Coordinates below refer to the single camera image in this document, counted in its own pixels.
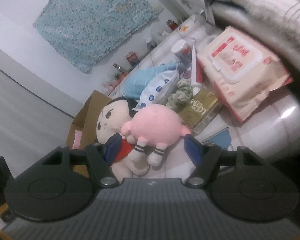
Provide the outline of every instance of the doll eye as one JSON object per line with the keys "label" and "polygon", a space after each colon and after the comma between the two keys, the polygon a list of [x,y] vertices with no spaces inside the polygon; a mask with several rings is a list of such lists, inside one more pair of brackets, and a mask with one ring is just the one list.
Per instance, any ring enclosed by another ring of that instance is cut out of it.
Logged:
{"label": "doll eye", "polygon": [[106,118],[107,118],[107,119],[110,118],[110,116],[111,116],[111,111],[112,111],[112,109],[106,114]]}

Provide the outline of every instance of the white package with blue dots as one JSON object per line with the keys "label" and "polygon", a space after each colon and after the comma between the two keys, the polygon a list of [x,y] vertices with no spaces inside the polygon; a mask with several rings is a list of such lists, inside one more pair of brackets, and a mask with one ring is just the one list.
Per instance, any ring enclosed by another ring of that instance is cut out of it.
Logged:
{"label": "white package with blue dots", "polygon": [[141,93],[140,101],[134,110],[138,111],[151,104],[165,105],[168,101],[168,97],[177,88],[179,80],[179,72],[177,69],[156,75]]}

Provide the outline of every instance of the doll face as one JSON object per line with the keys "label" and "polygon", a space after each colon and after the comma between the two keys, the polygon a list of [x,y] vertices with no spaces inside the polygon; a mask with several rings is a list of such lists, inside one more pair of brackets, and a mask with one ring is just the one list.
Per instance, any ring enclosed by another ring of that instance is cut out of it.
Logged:
{"label": "doll face", "polygon": [[97,122],[97,139],[101,144],[116,133],[121,132],[121,127],[132,118],[129,115],[129,105],[126,100],[115,101],[103,108]]}

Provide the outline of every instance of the metal screw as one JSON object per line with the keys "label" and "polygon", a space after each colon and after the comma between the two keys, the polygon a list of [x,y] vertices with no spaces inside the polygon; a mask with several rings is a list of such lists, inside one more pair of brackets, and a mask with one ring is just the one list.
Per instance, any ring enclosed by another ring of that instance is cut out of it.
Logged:
{"label": "metal screw", "polygon": [[100,182],[105,186],[110,186],[110,185],[113,185],[114,183],[116,183],[116,180],[115,180],[115,178],[112,178],[112,177],[104,177],[100,180]]}
{"label": "metal screw", "polygon": [[204,183],[204,179],[199,177],[193,177],[188,180],[188,182],[193,186],[200,186]]}

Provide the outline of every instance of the white wall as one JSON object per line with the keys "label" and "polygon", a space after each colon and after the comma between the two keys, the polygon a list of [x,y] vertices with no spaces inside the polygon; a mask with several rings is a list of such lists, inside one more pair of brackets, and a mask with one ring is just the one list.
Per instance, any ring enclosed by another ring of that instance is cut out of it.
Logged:
{"label": "white wall", "polygon": [[[129,51],[133,50],[138,55],[146,53],[145,41],[150,37],[150,24],[135,32],[121,46],[100,60],[91,74],[84,74],[61,57],[32,27],[48,1],[0,0],[0,50],[4,52],[0,54],[0,69],[44,100],[74,115],[94,89],[102,90],[106,77],[115,72],[113,63],[128,68],[125,55]],[[155,21],[165,25],[168,19],[176,20],[158,0],[149,2],[152,6],[164,9]],[[5,54],[18,66],[7,66]],[[31,82],[36,78],[33,74],[41,81]],[[51,87],[59,90],[54,96],[51,95]],[[56,102],[58,97],[61,102],[67,101],[67,107]]]}

